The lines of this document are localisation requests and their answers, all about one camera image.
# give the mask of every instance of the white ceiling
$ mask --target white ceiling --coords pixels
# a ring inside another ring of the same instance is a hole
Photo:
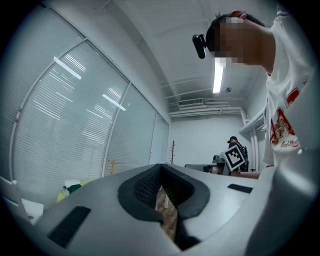
[[[276,17],[270,0],[107,0],[103,7],[114,11],[145,55],[171,107],[195,98],[244,99],[253,85],[259,67],[231,63],[223,72],[220,93],[213,95],[214,59],[208,53],[205,59],[198,57],[192,36],[205,35],[215,14],[242,10],[268,26]]]

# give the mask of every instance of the ceiling vent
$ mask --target ceiling vent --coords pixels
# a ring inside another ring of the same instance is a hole
[[[191,106],[201,106],[201,105],[204,105],[203,98],[194,98],[194,99],[178,101],[179,108],[191,107]]]

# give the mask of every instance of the man in white shirt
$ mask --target man in white shirt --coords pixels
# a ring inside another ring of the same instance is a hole
[[[205,41],[215,57],[258,65],[268,75],[263,162],[276,166],[288,154],[297,152],[299,140],[286,118],[286,109],[307,85],[316,61],[294,18],[278,6],[273,26],[267,28],[252,15],[233,11],[217,16]],[[257,179],[260,172],[233,175]]]

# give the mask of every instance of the wall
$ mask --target wall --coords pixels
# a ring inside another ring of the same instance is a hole
[[[171,123],[167,102],[154,71],[128,33],[112,17],[108,6],[101,8],[104,2],[50,0],[44,4],[64,17],[112,60],[161,116]]]
[[[167,162],[171,158],[172,141],[175,141],[173,163],[178,166],[185,164],[210,164],[214,155],[220,155],[228,149],[227,141],[236,136],[246,146],[249,164],[252,162],[250,136],[243,137],[238,130],[243,126],[240,115],[211,115],[204,118],[184,118],[173,121],[169,128]]]
[[[253,118],[267,102],[267,74],[264,70],[260,70],[252,85],[251,90],[245,98],[245,112],[249,118]],[[256,131],[259,151],[259,170],[262,170],[267,165],[263,163],[265,150],[265,134],[261,130]]]

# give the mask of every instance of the floor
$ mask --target floor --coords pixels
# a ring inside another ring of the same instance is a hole
[[[156,197],[156,207],[158,212],[162,213],[164,221],[162,224],[162,229],[164,232],[174,241],[176,234],[176,226],[177,226],[177,210],[174,205],[170,202],[168,204],[168,208],[165,209],[165,200],[166,193],[162,188],[161,191],[158,192]]]

